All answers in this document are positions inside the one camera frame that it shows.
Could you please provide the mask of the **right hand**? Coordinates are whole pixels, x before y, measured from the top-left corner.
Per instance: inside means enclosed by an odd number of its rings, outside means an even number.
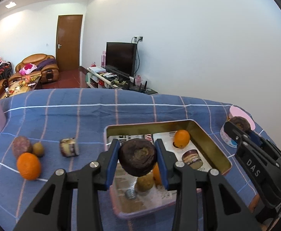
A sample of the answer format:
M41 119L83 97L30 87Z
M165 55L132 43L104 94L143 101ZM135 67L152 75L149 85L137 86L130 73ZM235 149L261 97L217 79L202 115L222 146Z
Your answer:
M259 200L260 200L260 196L259 194L257 194L252 201L250 202L250 204L248 205L248 209L253 213L256 209L256 207L258 206Z

